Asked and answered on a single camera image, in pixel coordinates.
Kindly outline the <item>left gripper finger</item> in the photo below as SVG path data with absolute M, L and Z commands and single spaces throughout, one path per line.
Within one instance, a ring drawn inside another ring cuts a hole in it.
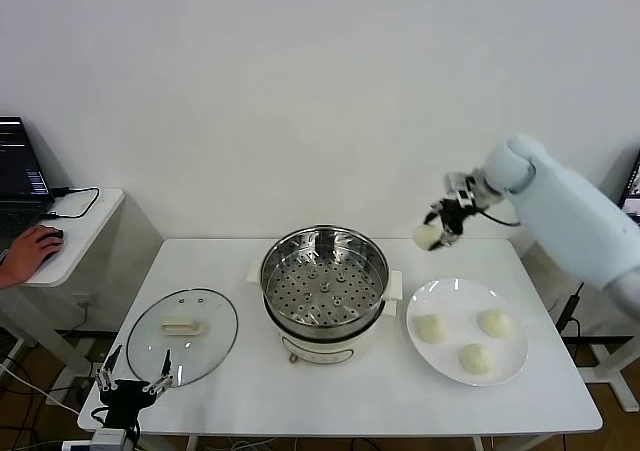
M 148 394 L 164 393 L 173 383 L 173 374 L 171 372 L 171 366 L 172 366 L 171 351 L 167 350 L 165 353 L 160 377 L 154 382 L 145 386 L 143 388 L 143 391 Z
M 115 350 L 107 357 L 106 361 L 97 370 L 96 382 L 101 390 L 115 390 L 116 383 L 113 379 L 113 370 L 120 355 L 122 346 L 118 345 Z

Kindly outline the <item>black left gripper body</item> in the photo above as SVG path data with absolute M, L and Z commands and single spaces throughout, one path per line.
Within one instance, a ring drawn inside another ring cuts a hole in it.
M 101 390 L 100 401 L 107 407 L 104 426 L 111 429 L 137 429 L 139 413 L 151 407 L 160 394 L 148 394 L 143 388 L 147 381 L 115 380 L 115 390 Z

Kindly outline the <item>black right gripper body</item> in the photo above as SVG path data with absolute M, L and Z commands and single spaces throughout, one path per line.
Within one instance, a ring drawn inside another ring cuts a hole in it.
M 459 201 L 443 199 L 441 201 L 440 220 L 443 228 L 452 235 L 464 233 L 464 221 L 473 215 L 472 206 L 462 206 Z

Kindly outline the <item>person's bare hand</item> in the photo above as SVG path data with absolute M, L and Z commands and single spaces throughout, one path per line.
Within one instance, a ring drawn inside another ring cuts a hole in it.
M 59 252 L 64 243 L 61 230 L 34 226 L 19 235 L 1 263 L 1 288 L 27 282 L 48 257 Z

